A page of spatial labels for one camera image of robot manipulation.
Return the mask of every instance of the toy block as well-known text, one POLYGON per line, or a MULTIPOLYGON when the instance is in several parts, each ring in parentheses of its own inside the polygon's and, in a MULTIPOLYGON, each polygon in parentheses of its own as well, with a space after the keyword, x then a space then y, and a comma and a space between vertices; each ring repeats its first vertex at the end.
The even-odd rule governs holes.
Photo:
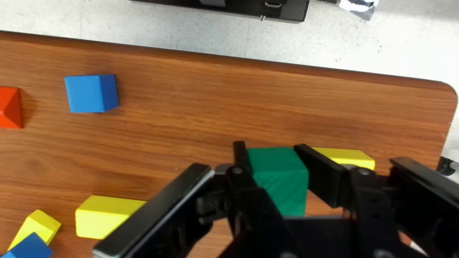
POLYGON ((329 147, 314 147, 314 149, 339 165, 361 166, 371 170, 374 170, 374 166, 375 166, 374 159, 371 159, 371 156, 365 154, 358 149, 329 149, 329 147))
POLYGON ((51 249, 37 233, 27 235, 1 258, 50 258, 51 249))
POLYGON ((107 111, 117 106, 114 74, 67 76, 64 81, 71 113, 107 111))
POLYGON ((144 200, 91 195, 74 212, 75 235, 103 239, 143 203, 144 200))
POLYGON ((18 89, 0 86, 0 127, 22 127, 18 89))
POLYGON ((303 216, 308 170, 292 147, 248 149, 252 176, 283 216, 303 216))
POLYGON ((21 242, 32 232, 37 233, 48 245, 57 233, 60 225, 61 223, 58 220, 37 209, 25 218, 8 249, 14 248, 18 242, 21 242))

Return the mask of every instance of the black device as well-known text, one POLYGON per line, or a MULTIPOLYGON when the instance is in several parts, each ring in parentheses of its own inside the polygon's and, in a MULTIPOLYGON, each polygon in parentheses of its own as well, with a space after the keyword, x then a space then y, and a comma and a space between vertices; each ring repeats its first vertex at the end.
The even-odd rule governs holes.
POLYGON ((93 256, 186 256, 220 218, 233 235, 220 256, 424 256, 398 230, 431 256, 459 256, 456 183, 408 157, 391 159, 390 175, 377 176, 306 144, 293 150, 309 170, 308 189, 342 208, 342 218, 282 218, 253 182, 245 143, 235 142, 232 165, 190 165, 100 240, 93 256))
POLYGON ((303 21, 309 0, 134 0, 226 13, 303 21))

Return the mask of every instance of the wooden block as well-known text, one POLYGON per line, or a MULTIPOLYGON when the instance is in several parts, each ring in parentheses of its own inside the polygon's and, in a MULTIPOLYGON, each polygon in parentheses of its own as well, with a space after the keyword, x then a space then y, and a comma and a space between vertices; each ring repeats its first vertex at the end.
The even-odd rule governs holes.
POLYGON ((283 216, 303 216, 308 170, 292 147, 248 149, 253 179, 283 216))
POLYGON ((51 249, 37 233, 27 235, 1 258, 50 258, 51 249))
POLYGON ((21 242, 32 232, 37 233, 48 245, 57 233, 58 228, 58 220, 37 209, 25 218, 8 249, 14 248, 18 242, 21 242))
POLYGON ((0 127, 22 127, 18 89, 0 86, 0 127))
POLYGON ((74 212, 75 235, 103 239, 143 203, 144 200, 91 195, 74 212))
POLYGON ((314 147, 321 154, 339 165, 361 166, 374 170, 375 162, 371 156, 358 149, 331 149, 331 147, 314 147))

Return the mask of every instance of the gray floor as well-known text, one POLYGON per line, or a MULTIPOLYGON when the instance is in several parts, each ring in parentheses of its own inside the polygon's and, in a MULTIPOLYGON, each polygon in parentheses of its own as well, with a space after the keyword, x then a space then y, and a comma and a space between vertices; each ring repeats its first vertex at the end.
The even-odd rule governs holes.
MULTIPOLYGON (((128 0, 0 0, 0 30, 433 79, 459 90, 456 0, 381 0, 369 21, 311 0, 303 23, 128 0)), ((443 156, 459 162, 459 111, 443 156)))

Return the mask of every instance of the screw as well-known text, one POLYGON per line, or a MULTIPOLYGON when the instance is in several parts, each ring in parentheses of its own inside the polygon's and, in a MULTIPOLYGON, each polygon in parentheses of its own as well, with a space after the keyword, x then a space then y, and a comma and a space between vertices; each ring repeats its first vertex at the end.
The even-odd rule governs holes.
POLYGON ((292 252, 282 252, 279 258, 298 258, 298 256, 292 252))
POLYGON ((364 169, 359 169, 358 172, 359 172, 359 175, 369 175, 369 172, 364 170, 364 169))
POLYGON ((242 173, 242 169, 239 166, 232 167, 232 173, 239 175, 242 173))
POLYGON ((392 255, 390 251, 387 251, 387 249, 375 249, 375 251, 372 252, 372 256, 374 256, 374 258, 394 258, 394 255, 392 255))

